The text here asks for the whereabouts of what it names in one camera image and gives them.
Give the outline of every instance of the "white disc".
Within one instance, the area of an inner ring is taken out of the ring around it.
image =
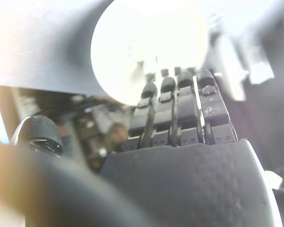
[[[112,98],[137,105],[146,84],[138,62],[155,58],[158,71],[199,68],[208,42],[207,26],[192,0],[115,0],[96,25],[91,62]],[[161,75],[156,79],[159,84]]]

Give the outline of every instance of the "robotic hand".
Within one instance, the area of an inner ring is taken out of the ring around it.
[[[59,158],[52,121],[25,119],[17,146],[0,145],[0,198],[41,227],[282,226],[263,168],[251,144],[237,140],[209,71],[196,79],[181,72],[177,86],[165,78],[159,101],[147,84],[129,135],[99,178]]]

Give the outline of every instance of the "round white object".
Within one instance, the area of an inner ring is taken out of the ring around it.
[[[206,23],[192,0],[115,0],[96,25],[91,62],[112,98],[137,105],[146,84],[140,61],[157,59],[158,72],[200,68],[208,42]],[[160,84],[161,75],[156,80]]]

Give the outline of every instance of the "blurry background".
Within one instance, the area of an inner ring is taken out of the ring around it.
[[[1,142],[26,116],[43,114],[58,124],[65,156],[94,171],[120,149],[134,107],[107,95],[90,61],[95,26],[111,2],[0,0]],[[196,5],[210,34],[203,67],[220,83],[238,137],[284,179],[284,0]]]

